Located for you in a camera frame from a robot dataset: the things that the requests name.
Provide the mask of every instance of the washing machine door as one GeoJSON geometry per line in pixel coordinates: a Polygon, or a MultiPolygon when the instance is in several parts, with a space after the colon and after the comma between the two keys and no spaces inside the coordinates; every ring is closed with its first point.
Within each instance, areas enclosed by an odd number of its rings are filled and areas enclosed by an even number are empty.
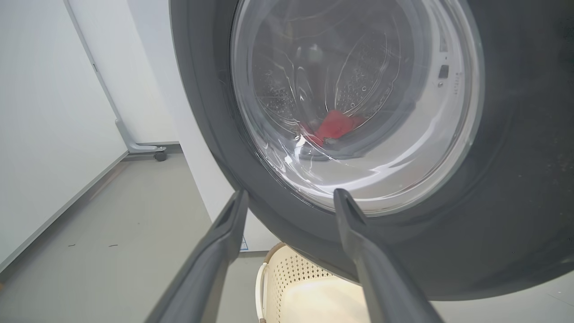
{"type": "Polygon", "coordinates": [[[357,280],[346,189],[430,299],[574,269],[574,3],[171,0],[213,156],[282,241],[357,280]]]}

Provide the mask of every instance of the floor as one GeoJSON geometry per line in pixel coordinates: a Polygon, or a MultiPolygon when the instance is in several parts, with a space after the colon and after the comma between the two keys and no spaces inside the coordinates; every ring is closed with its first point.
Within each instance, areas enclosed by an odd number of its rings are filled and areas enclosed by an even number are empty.
{"type": "MultiPolygon", "coordinates": [[[[142,322],[211,221],[182,154],[122,162],[20,262],[0,322],[142,322]]],[[[229,267],[218,323],[254,323],[262,253],[229,267]]],[[[572,322],[574,273],[518,293],[434,302],[446,322],[572,322]]]]}

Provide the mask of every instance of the white basket handle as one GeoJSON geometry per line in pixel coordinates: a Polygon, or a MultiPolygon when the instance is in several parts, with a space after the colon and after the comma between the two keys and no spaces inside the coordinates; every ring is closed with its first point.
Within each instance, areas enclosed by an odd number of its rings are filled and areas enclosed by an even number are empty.
{"type": "Polygon", "coordinates": [[[257,311],[257,318],[261,322],[265,318],[263,317],[263,290],[261,289],[263,285],[263,279],[265,277],[265,268],[267,267],[267,263],[263,263],[261,267],[259,267],[259,271],[257,272],[257,279],[255,281],[255,309],[257,311]]]}

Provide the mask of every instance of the caster wheel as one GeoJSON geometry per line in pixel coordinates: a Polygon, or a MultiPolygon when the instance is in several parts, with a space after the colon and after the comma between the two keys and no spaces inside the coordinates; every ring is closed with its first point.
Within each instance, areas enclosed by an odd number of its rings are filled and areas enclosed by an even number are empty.
{"type": "Polygon", "coordinates": [[[164,151],[158,151],[155,154],[153,154],[153,157],[158,162],[163,162],[164,160],[166,160],[168,158],[168,154],[166,154],[164,151]]]}

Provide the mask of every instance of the sticker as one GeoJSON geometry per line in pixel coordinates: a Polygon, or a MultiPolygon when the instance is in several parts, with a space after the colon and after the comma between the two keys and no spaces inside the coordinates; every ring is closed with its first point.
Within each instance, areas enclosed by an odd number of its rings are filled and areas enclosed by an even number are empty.
{"type": "Polygon", "coordinates": [[[240,251],[249,250],[249,248],[247,247],[247,242],[245,242],[245,236],[241,239],[241,249],[239,250],[240,251]]]}

